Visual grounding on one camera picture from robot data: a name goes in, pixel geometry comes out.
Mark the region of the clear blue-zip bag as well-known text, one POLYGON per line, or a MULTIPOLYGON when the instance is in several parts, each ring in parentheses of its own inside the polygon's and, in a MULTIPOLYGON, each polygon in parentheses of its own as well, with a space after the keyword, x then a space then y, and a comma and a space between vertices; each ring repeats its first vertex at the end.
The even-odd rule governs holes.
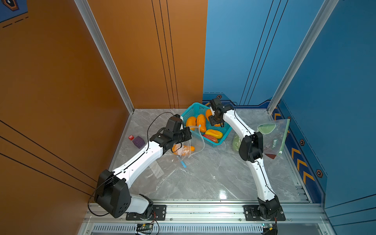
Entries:
POLYGON ((183 157, 183 156, 177 155, 177 159, 182 164, 183 168, 187 167, 185 164, 185 161, 187 159, 189 159, 191 156, 195 154, 202 152, 203 149, 205 148, 205 142, 199 130, 199 126, 189 126, 189 128, 191 129, 192 139, 189 141, 183 142, 182 145, 193 146, 195 147, 195 151, 189 157, 183 157))

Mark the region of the red mango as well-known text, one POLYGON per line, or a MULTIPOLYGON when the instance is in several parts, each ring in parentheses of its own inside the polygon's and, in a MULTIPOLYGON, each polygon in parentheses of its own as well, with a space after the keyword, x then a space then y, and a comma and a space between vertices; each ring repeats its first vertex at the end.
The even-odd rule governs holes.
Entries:
POLYGON ((204 134, 203 137, 205 137, 206 139, 210 140, 213 143, 218 144, 218 139, 216 137, 213 137, 211 135, 206 135, 206 134, 204 134))

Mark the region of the clear green-zip bag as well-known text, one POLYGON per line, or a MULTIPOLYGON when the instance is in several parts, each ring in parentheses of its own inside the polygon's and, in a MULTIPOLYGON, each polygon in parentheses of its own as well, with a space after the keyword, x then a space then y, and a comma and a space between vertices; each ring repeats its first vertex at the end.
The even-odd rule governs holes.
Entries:
POLYGON ((238 140, 235 151, 244 161, 255 162, 263 158, 264 153, 282 154, 287 138, 289 120, 280 119, 257 124, 252 129, 239 117, 231 117, 228 124, 236 132, 238 140))

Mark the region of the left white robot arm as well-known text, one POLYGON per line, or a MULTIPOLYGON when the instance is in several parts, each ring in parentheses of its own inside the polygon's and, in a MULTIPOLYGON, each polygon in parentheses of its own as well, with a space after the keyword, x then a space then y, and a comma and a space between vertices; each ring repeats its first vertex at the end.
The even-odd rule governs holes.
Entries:
POLYGON ((190 128, 179 131, 157 133, 151 137, 146 147, 127 163, 113 171, 104 170, 99 175, 94 201, 114 218, 124 213, 137 213, 145 219, 153 211, 153 201, 144 195, 133 195, 129 189, 136 179, 155 160, 163 156, 174 145, 182 146, 192 138, 190 128))

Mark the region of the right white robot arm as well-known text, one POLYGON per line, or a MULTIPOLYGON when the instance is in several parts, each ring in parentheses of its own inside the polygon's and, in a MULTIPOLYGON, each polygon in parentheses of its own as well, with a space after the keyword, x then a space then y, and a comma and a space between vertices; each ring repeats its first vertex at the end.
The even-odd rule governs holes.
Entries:
POLYGON ((241 139, 239 148, 240 157, 249 166, 258 193, 258 216, 263 220, 277 220, 282 214, 282 207, 278 196, 272 190, 263 161, 263 136, 262 133, 251 129, 235 110, 229 106, 220 105, 211 107, 212 115, 209 117, 211 125, 227 123, 241 139))

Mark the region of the slim yellow mango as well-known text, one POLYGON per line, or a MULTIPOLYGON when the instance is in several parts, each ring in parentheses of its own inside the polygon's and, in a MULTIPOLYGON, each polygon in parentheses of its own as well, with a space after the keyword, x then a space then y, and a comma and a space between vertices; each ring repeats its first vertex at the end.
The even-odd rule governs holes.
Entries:
POLYGON ((217 139, 221 139, 223 137, 223 133, 222 132, 217 131, 217 130, 213 130, 213 129, 208 129, 205 132, 205 134, 208 135, 208 136, 212 136, 214 138, 217 138, 217 139))

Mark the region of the yellow top mango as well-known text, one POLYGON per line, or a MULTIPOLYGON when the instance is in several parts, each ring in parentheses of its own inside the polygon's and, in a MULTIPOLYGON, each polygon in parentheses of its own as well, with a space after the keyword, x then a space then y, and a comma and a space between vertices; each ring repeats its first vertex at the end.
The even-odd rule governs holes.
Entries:
POLYGON ((199 130, 201 133, 205 133, 207 131, 206 116, 203 114, 199 114, 196 119, 196 125, 199 126, 199 130))

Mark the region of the teal plastic basket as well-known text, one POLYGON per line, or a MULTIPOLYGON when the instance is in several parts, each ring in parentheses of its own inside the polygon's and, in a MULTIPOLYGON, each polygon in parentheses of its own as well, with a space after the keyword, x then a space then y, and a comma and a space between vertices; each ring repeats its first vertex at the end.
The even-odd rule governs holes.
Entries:
POLYGON ((210 110, 210 108, 203 104, 195 102, 184 111, 181 117, 183 118, 184 123, 186 124, 186 121, 188 120, 188 118, 190 117, 197 118, 199 115, 203 115, 206 121, 207 130, 211 129, 211 130, 219 131, 223 134, 222 138, 218 140, 218 143, 215 143, 207 139, 206 137, 203 138, 206 145, 217 147, 217 146, 220 146, 226 140, 226 138, 228 137, 228 135, 230 134, 232 130, 232 127, 227 123, 224 124, 224 127, 211 126, 210 122, 206 118, 207 110, 210 110))

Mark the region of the purple block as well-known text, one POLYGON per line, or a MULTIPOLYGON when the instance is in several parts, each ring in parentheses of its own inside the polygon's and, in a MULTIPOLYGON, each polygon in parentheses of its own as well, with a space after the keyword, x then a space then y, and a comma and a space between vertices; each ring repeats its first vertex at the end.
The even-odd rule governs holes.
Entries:
POLYGON ((138 148, 138 149, 142 149, 145 145, 146 145, 146 142, 144 141, 144 139, 140 136, 137 136, 135 137, 133 140, 132 140, 132 143, 138 148))

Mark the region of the dark red metronome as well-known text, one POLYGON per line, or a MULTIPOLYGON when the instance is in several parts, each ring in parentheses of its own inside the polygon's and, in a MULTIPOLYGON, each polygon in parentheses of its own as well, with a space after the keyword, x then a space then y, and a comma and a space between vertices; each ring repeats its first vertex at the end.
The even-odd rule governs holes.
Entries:
POLYGON ((270 159, 274 160, 277 158, 277 154, 269 154, 269 153, 264 153, 265 156, 269 157, 270 159))

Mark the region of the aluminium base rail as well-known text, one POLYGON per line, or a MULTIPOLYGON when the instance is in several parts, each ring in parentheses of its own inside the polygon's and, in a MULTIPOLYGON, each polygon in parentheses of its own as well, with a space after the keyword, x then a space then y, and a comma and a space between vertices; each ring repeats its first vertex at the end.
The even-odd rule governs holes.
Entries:
POLYGON ((254 201, 156 201, 149 220, 87 212, 80 235, 334 235, 319 204, 283 203, 276 219, 259 220, 254 201))

